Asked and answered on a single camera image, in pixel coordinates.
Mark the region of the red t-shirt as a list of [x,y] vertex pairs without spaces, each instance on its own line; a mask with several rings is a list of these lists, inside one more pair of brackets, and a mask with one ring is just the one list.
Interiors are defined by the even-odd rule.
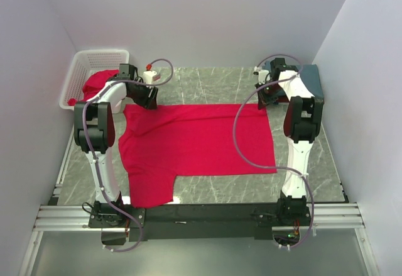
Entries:
[[289,100],[286,96],[278,96],[274,102],[274,104],[285,104],[285,103],[289,103]]
[[172,201],[178,176],[276,172],[268,115],[256,104],[129,104],[123,114],[119,153],[134,207]]
[[102,70],[91,75],[82,88],[83,98],[80,101],[86,101],[94,97],[105,86],[107,80],[118,72],[117,69]]

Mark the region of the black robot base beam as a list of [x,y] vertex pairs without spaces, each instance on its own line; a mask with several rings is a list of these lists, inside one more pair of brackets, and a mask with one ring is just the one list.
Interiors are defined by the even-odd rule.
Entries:
[[308,226],[311,213],[299,202],[248,204],[170,204],[150,209],[125,210],[136,218],[130,221],[106,204],[93,208],[88,227],[103,229],[104,243],[122,244],[124,235],[129,241],[197,239],[197,238],[254,238],[272,240],[273,229]]

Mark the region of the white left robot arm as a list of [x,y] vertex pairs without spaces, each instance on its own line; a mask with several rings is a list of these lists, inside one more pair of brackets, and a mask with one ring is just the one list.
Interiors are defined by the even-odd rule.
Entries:
[[113,115],[123,99],[131,98],[145,109],[156,109],[159,73],[148,64],[143,74],[137,67],[122,63],[117,70],[100,70],[84,84],[81,101],[71,99],[74,110],[74,140],[87,157],[95,183],[95,201],[90,205],[91,228],[141,224],[141,217],[124,205],[114,175],[112,146],[116,140]]

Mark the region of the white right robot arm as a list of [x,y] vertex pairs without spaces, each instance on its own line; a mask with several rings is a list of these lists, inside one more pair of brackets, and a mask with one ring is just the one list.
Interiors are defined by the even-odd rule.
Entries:
[[307,169],[313,143],[320,133],[324,101],[303,81],[301,66],[289,65],[282,57],[274,58],[269,64],[269,69],[264,69],[261,63],[255,66],[254,74],[258,76],[255,87],[259,109],[278,99],[288,101],[283,123],[288,161],[275,212],[279,223],[289,225],[311,216],[307,206]]

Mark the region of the folded red t-shirt in stack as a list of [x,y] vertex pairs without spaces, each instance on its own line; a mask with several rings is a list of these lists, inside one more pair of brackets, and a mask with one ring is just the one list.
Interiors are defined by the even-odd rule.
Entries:
[[274,104],[285,104],[285,103],[289,103],[289,100],[286,96],[278,96],[274,102]]

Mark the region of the folded teal t-shirt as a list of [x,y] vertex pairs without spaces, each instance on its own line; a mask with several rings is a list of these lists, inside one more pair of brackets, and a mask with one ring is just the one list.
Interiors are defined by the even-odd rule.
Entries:
[[[262,69],[269,70],[271,73],[271,63],[272,61],[267,61],[262,66]],[[320,82],[320,76],[318,72],[318,67],[315,64],[310,65],[292,65],[287,63],[280,63],[280,67],[285,70],[295,70],[301,71],[300,78],[303,81],[305,87],[316,97],[319,99],[324,99],[324,94]]]

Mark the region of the red t-shirt in basket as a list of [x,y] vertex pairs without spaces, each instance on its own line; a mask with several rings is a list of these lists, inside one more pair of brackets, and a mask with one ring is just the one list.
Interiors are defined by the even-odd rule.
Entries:
[[80,101],[86,101],[94,97],[105,86],[107,80],[118,72],[117,69],[102,70],[91,75],[82,88],[83,98]]

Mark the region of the white plastic laundry basket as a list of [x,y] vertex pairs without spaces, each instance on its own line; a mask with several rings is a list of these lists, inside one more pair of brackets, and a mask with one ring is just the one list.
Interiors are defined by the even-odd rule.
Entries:
[[120,63],[129,62],[129,56],[129,52],[122,49],[95,49],[77,52],[67,72],[59,98],[59,106],[65,110],[73,110],[68,101],[83,98],[82,88],[91,75],[103,70],[116,70]]

